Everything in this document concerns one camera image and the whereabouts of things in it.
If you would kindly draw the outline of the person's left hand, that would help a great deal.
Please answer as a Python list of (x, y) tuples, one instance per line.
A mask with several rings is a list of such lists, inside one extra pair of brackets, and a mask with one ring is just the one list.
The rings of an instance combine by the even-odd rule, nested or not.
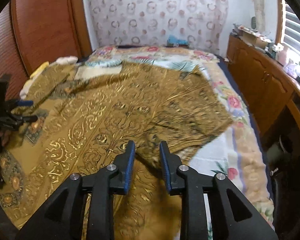
[(8, 143), (10, 135), (11, 135), (11, 131), (9, 131), (9, 130), (6, 130), (4, 132), (0, 131), (0, 138), (1, 138), (2, 146), (5, 146)]

